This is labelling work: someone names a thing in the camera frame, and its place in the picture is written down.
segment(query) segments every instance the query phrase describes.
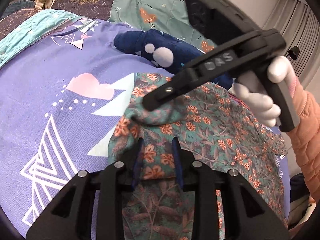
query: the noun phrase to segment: orange sleeve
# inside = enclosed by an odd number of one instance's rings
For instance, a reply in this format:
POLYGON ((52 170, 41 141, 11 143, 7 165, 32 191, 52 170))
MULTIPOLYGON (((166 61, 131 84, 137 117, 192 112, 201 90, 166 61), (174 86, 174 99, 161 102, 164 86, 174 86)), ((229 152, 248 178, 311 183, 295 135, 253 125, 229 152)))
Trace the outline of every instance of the orange sleeve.
POLYGON ((287 133, 292 142, 297 164, 305 177, 311 196, 320 200, 320 106, 314 96, 298 82, 293 104, 300 124, 287 133))

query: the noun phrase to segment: white glove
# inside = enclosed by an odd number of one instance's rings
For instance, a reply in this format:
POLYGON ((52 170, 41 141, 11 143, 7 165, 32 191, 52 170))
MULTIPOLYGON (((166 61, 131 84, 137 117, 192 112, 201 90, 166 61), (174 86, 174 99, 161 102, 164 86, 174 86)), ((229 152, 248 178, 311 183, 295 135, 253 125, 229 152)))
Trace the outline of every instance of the white glove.
MULTIPOLYGON (((268 78, 273 83, 284 80, 288 88, 296 79, 290 61, 283 56, 278 56, 272 61, 268 67, 268 78)), ((276 125, 276 118, 281 113, 280 107, 273 103, 252 71, 238 77, 234 84, 234 92, 250 108, 259 122, 267 127, 276 125)))

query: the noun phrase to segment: pink cloud print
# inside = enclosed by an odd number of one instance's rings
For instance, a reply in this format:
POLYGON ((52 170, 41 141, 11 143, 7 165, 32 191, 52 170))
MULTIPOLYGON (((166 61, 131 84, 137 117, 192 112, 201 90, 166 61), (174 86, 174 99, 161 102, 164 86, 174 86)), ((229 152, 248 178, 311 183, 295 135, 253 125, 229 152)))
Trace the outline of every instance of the pink cloud print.
POLYGON ((84 97, 104 100, 111 100, 114 94, 109 84, 99 84, 95 76, 89 73, 72 78, 66 89, 84 97))

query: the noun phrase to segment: gray curtain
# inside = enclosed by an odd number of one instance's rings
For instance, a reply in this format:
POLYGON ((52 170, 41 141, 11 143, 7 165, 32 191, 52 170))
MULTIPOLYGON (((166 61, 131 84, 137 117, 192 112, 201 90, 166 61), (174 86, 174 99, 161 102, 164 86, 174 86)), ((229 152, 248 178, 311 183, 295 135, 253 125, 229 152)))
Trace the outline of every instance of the gray curtain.
POLYGON ((320 24, 310 7, 298 0, 278 0, 263 28, 275 28, 281 33, 287 42, 283 55, 290 59, 306 88, 320 67, 320 24), (294 46, 300 49, 296 61, 288 56, 288 50, 294 46))

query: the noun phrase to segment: pink cuff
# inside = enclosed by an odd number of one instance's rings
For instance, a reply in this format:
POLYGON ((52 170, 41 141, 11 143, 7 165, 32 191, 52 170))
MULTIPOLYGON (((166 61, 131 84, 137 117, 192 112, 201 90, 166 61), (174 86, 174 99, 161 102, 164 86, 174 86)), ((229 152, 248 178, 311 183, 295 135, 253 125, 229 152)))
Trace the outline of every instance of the pink cuff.
POLYGON ((291 95, 292 98, 294 96, 294 92, 296 91, 296 86, 298 84, 298 81, 299 81, 298 77, 295 77, 294 80, 292 81, 292 83, 289 86, 289 92, 290 92, 290 95, 291 95))

